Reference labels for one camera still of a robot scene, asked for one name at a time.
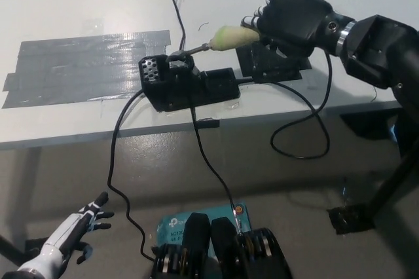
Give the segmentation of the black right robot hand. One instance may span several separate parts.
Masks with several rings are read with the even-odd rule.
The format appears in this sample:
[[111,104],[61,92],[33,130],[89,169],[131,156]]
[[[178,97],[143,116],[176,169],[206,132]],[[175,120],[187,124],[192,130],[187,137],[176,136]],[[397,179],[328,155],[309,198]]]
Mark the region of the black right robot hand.
[[266,0],[241,23],[258,32],[264,45],[298,57],[309,57],[315,48],[338,56],[354,24],[353,18],[335,12],[325,0]]

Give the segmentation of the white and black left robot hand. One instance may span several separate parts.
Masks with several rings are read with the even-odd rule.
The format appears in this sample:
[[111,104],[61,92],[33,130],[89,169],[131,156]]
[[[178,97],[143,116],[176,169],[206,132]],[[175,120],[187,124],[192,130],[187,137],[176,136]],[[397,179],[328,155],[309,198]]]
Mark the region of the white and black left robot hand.
[[98,222],[99,219],[114,216],[113,212],[103,212],[101,209],[108,200],[108,193],[102,192],[97,199],[70,214],[45,241],[41,252],[58,251],[61,253],[62,261],[68,261],[74,251],[81,251],[82,255],[77,259],[78,265],[89,259],[92,247],[81,239],[86,233],[111,228],[110,223]]

